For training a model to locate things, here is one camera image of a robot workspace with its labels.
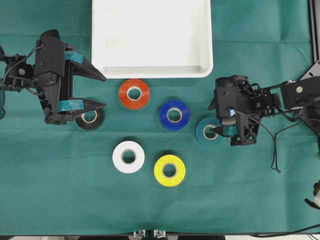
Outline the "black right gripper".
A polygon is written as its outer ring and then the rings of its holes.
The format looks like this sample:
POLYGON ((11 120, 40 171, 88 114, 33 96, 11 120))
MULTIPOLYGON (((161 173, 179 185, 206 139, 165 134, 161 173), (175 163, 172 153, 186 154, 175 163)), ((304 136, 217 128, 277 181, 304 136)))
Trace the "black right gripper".
MULTIPOLYGON (((230 112, 234 114, 236 124, 211 127, 209 130, 222 137, 230 138, 231 146, 253 145, 257 143, 261 120, 251 103, 251 98, 255 95, 246 76, 237 75, 237 88, 237 108, 230 112)), ((214 96, 207 109, 214 110, 216 107, 217 100, 214 96)))

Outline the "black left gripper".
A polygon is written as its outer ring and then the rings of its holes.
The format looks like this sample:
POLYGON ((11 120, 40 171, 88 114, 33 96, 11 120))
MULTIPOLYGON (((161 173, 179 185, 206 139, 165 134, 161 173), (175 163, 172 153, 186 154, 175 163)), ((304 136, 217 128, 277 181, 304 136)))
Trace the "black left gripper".
POLYGON ((71 98, 72 75, 69 70, 70 67, 72 74, 76 76, 98 81, 106 81, 107 78, 81 53, 73 51, 74 48, 67 43, 64 44, 64 75, 59 76, 52 72, 38 76, 34 74, 36 90, 39 93, 38 98, 45 117, 44 121, 50 125, 66 125, 73 120, 73 116, 107 106, 106 103, 90 99, 71 98))

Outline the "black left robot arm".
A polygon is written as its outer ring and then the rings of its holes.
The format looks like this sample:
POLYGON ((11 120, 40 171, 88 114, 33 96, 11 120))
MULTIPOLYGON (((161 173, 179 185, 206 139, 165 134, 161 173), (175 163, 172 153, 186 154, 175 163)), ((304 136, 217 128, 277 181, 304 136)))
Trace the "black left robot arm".
POLYGON ((107 79, 75 48, 61 41, 56 29, 41 34, 28 55, 7 55, 0 91, 27 90, 36 95, 49 125, 64 126, 71 121, 84 130, 98 129, 105 121, 105 103, 73 96, 73 77, 105 82, 107 79))

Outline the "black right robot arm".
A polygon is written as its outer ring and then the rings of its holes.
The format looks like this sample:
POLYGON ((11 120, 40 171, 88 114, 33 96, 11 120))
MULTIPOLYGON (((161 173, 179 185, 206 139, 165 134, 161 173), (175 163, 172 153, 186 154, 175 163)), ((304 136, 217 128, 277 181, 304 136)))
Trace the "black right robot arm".
POLYGON ((320 134, 320 63, 317 61, 297 81, 269 87, 249 83, 247 76, 232 75, 215 80, 213 100, 219 126, 216 135, 231 139, 231 146, 257 142, 261 119, 282 115, 288 121, 301 120, 317 136, 320 134))

